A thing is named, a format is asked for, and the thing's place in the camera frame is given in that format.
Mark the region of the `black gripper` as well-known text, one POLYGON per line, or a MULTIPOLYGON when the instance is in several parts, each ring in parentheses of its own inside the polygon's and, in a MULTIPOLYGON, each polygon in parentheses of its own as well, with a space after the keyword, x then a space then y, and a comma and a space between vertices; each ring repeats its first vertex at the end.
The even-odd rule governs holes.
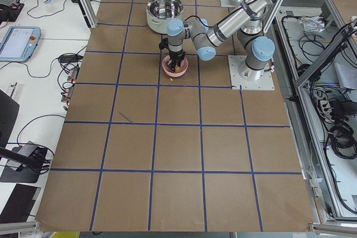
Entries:
POLYGON ((159 43, 159 49, 163 50, 164 48, 169 50, 170 60, 168 61, 167 66, 171 69, 174 69, 175 64, 177 64, 176 66, 179 66, 181 70, 184 64, 183 60, 186 56, 186 52, 183 50, 183 48, 180 48, 179 51, 172 51, 169 47, 168 38, 164 38, 159 43))

